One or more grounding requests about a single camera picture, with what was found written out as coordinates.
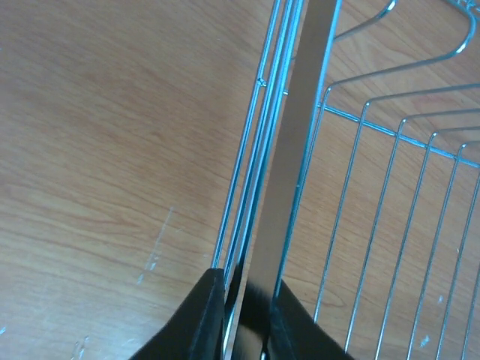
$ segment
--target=metal wire rack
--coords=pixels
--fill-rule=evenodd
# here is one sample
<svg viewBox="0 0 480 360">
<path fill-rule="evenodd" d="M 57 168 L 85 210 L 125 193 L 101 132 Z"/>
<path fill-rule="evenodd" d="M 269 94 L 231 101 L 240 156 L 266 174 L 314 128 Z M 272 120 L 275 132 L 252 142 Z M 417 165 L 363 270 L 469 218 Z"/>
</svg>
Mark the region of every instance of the metal wire rack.
<svg viewBox="0 0 480 360">
<path fill-rule="evenodd" d="M 350 30 L 334 36 L 341 1 L 310 1 L 308 9 L 305 10 L 306 5 L 302 0 L 275 0 L 211 263 L 212 267 L 219 267 L 221 259 L 224 257 L 222 267 L 225 270 L 224 287 L 228 294 L 226 298 L 226 315 L 229 320 L 226 327 L 227 336 L 223 346 L 224 351 L 227 349 L 228 334 L 232 335 L 234 333 L 234 313 L 238 310 L 237 305 L 241 302 L 240 283 L 245 280 L 242 275 L 247 266 L 248 251 L 251 248 L 251 239 L 256 226 L 258 226 L 258 230 L 256 231 L 256 242 L 253 246 L 253 256 L 247 281 L 253 281 L 272 297 L 278 294 L 279 281 L 287 261 L 294 223 L 307 181 L 309 166 L 314 156 L 316 139 L 321 134 L 320 125 L 327 114 L 332 114 L 338 118 L 337 121 L 346 119 L 355 123 L 356 131 L 340 192 L 337 212 L 334 216 L 328 248 L 325 253 L 318 254 L 324 260 L 319 260 L 323 262 L 323 267 L 322 273 L 318 274 L 318 294 L 312 313 L 315 321 L 320 318 L 320 311 L 322 310 L 322 303 L 326 293 L 326 284 L 329 273 L 332 270 L 332 257 L 338 240 L 341 219 L 344 215 L 347 193 L 352 186 L 351 180 L 356 165 L 356 158 L 359 156 L 362 132 L 365 129 L 371 129 L 376 131 L 379 134 L 378 136 L 389 137 L 393 142 L 379 191 L 370 235 L 365 239 L 365 254 L 358 274 L 358 284 L 354 291 L 355 296 L 344 341 L 345 350 L 351 349 L 354 331 L 357 329 L 359 306 L 369 264 L 371 263 L 372 249 L 378 237 L 379 222 L 381 221 L 389 185 L 392 183 L 392 171 L 395 168 L 395 161 L 401 146 L 406 144 L 423 149 L 423 158 L 418 174 L 407 172 L 406 175 L 403 175 L 416 177 L 416 185 L 406 220 L 403 224 L 403 235 L 398 243 L 399 248 L 394 261 L 385 306 L 382 311 L 383 315 L 379 324 L 377 341 L 371 344 L 375 359 L 383 358 L 382 349 L 386 336 L 386 327 L 392 311 L 392 301 L 395 297 L 395 290 L 398 288 L 398 276 L 404 263 L 404 254 L 410 239 L 410 232 L 413 227 L 416 210 L 418 209 L 422 185 L 425 183 L 425 176 L 428 172 L 429 161 L 432 156 L 445 158 L 451 162 L 451 172 L 448 184 L 444 190 L 445 193 L 442 195 L 443 201 L 439 214 L 436 216 L 436 226 L 432 234 L 433 241 L 429 243 L 431 244 L 429 245 L 429 255 L 426 264 L 424 264 L 424 273 L 415 304 L 415 311 L 413 312 L 414 315 L 410 320 L 411 329 L 408 341 L 405 343 L 406 359 L 413 357 L 416 344 L 419 341 L 418 332 L 422 308 L 425 305 L 429 280 L 434 271 L 434 261 L 441 234 L 444 230 L 446 216 L 449 212 L 453 189 L 458 180 L 459 168 L 468 167 L 472 170 L 469 174 L 477 174 L 473 189 L 469 189 L 471 197 L 469 198 L 466 216 L 463 219 L 463 231 L 459 234 L 460 242 L 455 254 L 456 260 L 449 282 L 448 293 L 445 294 L 445 301 L 442 302 L 444 306 L 442 308 L 443 315 L 441 316 L 436 349 L 431 356 L 439 359 L 440 356 L 444 355 L 443 347 L 446 339 L 446 330 L 449 324 L 455 290 L 458 285 L 462 259 L 467 252 L 467 240 L 471 242 L 477 240 L 469 237 L 469 230 L 471 225 L 475 223 L 474 212 L 480 188 L 480 163 L 478 157 L 467 156 L 466 153 L 470 149 L 478 150 L 480 148 L 480 108 L 472 106 L 442 109 L 441 111 L 407 113 L 400 119 L 397 128 L 382 124 L 381 121 L 372 120 L 371 108 L 379 104 L 389 104 L 389 101 L 399 101 L 405 98 L 444 94 L 455 96 L 455 94 L 463 91 L 478 94 L 480 82 L 436 88 L 420 88 L 412 91 L 377 95 L 364 102 L 360 115 L 329 103 L 332 93 L 335 93 L 338 88 L 346 84 L 391 76 L 392 74 L 405 74 L 405 72 L 412 69 L 451 61 L 451 59 L 460 56 L 476 35 L 480 7 L 472 0 L 438 0 L 438 2 L 442 6 L 446 6 L 447 3 L 451 6 L 451 11 L 460 12 L 468 26 L 465 36 L 454 49 L 432 58 L 362 73 L 336 80 L 324 86 L 326 65 L 328 64 L 329 53 L 332 47 L 335 47 L 335 44 L 343 39 L 375 26 L 378 22 L 389 21 L 389 14 L 398 7 L 398 1 L 390 0 L 375 16 L 354 26 Z M 455 126 L 437 127 L 432 122 L 434 119 L 460 119 L 462 117 L 466 117 L 469 120 L 464 122 L 457 121 Z M 408 127 L 423 124 L 429 124 L 430 126 L 430 134 L 427 140 L 421 139 L 415 133 L 414 135 L 408 134 L 409 131 L 406 130 Z M 456 151 L 452 151 L 450 146 L 452 142 L 448 141 L 450 137 L 458 143 Z M 275 154 L 273 155 L 273 160 L 271 160 L 273 148 L 275 148 Z M 244 169 L 244 177 L 243 184 L 240 184 L 242 169 Z M 268 170 L 270 170 L 268 186 L 264 194 L 263 188 L 266 183 Z M 258 224 L 256 224 L 257 214 L 261 205 L 262 215 Z M 228 245 L 224 246 L 228 234 L 230 239 Z M 480 282 L 478 257 L 476 262 L 476 277 L 472 289 L 470 289 L 471 296 L 467 318 L 465 319 L 463 341 L 460 353 L 456 355 L 460 359 L 465 359 L 469 354 L 471 329 L 475 321 L 479 321 L 476 319 L 476 316 L 478 316 L 478 314 L 476 315 L 478 313 L 476 298 Z"/>
</svg>

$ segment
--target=wooden table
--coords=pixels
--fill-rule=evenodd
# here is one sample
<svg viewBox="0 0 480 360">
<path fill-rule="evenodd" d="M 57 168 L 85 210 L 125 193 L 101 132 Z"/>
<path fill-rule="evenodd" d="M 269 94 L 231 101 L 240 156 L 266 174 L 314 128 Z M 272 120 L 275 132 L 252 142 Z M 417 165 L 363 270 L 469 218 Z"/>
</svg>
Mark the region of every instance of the wooden table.
<svg viewBox="0 0 480 360">
<path fill-rule="evenodd" d="M 454 47 L 465 19 L 440 0 L 417 2 L 402 1 L 385 21 L 336 44 L 328 81 Z M 383 5 L 345 1 L 339 28 Z M 0 1 L 0 359 L 76 359 L 81 352 L 85 360 L 126 359 L 209 267 L 271 6 Z M 384 93 L 478 82 L 479 49 L 477 36 L 455 60 L 345 86 L 331 103 L 359 114 L 368 98 Z M 372 120 L 393 128 L 408 113 L 479 104 L 478 89 L 392 101 L 373 110 Z M 407 131 L 425 140 L 434 128 L 478 120 L 431 120 Z M 325 115 L 295 229 L 286 281 L 312 312 L 355 132 L 355 123 Z M 341 343 L 392 142 L 364 130 L 340 219 L 319 323 Z M 374 354 L 424 153 L 400 147 L 350 347 L 358 359 Z M 452 164 L 430 160 L 383 359 L 405 356 Z M 435 351 L 477 174 L 459 167 L 415 359 Z M 478 219 L 476 211 L 444 359 L 458 356 L 464 336 L 480 260 Z M 472 339 L 480 338 L 479 316 L 477 304 Z M 469 354 L 480 356 L 478 341 L 470 341 Z"/>
</svg>

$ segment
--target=wire basket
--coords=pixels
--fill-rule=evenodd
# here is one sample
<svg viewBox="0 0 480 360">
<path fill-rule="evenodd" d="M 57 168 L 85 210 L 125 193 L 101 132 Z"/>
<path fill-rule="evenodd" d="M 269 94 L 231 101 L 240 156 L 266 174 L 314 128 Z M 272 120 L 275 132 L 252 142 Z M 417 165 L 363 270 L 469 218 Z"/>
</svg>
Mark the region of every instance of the wire basket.
<svg viewBox="0 0 480 360">
<path fill-rule="evenodd" d="M 283 276 L 356 359 L 480 356 L 480 9 L 417 2 L 274 2 L 212 260 L 224 352 L 241 282 Z"/>
</svg>

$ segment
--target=black plastic piece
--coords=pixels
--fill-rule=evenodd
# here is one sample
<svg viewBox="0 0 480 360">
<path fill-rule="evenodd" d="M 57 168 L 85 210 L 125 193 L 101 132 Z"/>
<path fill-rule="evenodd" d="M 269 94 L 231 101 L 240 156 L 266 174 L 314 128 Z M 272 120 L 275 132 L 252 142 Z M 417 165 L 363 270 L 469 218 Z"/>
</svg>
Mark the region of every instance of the black plastic piece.
<svg viewBox="0 0 480 360">
<path fill-rule="evenodd" d="M 131 360 L 220 360 L 224 270 L 210 268 L 169 322 Z"/>
<path fill-rule="evenodd" d="M 262 339 L 268 360 L 353 360 L 311 319 L 283 281 L 271 307 L 268 297 L 249 283 L 243 303 L 239 326 Z M 224 270 L 210 268 L 169 322 L 131 359 L 221 360 L 224 314 Z M 243 353 L 243 340 L 238 333 L 233 360 L 250 360 Z"/>
<path fill-rule="evenodd" d="M 280 294 L 271 308 L 269 303 L 261 291 L 247 284 L 239 323 L 262 340 L 267 359 L 353 360 L 312 320 L 285 282 L 282 281 Z M 248 358 L 242 332 L 235 339 L 233 360 Z"/>
</svg>

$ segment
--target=flat metal strip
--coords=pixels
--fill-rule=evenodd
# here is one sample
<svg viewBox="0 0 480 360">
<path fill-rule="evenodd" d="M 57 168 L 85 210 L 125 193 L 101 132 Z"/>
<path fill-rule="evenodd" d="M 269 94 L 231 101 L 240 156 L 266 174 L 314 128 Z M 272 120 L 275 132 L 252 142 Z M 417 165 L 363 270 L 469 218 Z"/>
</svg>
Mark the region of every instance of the flat metal strip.
<svg viewBox="0 0 480 360">
<path fill-rule="evenodd" d="M 309 1 L 301 31 L 247 277 L 247 286 L 268 299 L 268 306 L 278 293 L 287 258 L 302 195 L 303 184 L 299 181 L 308 167 L 307 150 L 313 141 L 317 104 L 340 8 L 341 0 Z M 240 353 L 248 353 L 249 359 L 259 359 L 269 336 L 269 324 L 256 334 L 258 341 L 252 341 L 242 325 L 246 312 L 248 309 L 242 305 L 234 353 L 236 347 L 242 347 L 244 351 Z"/>
</svg>

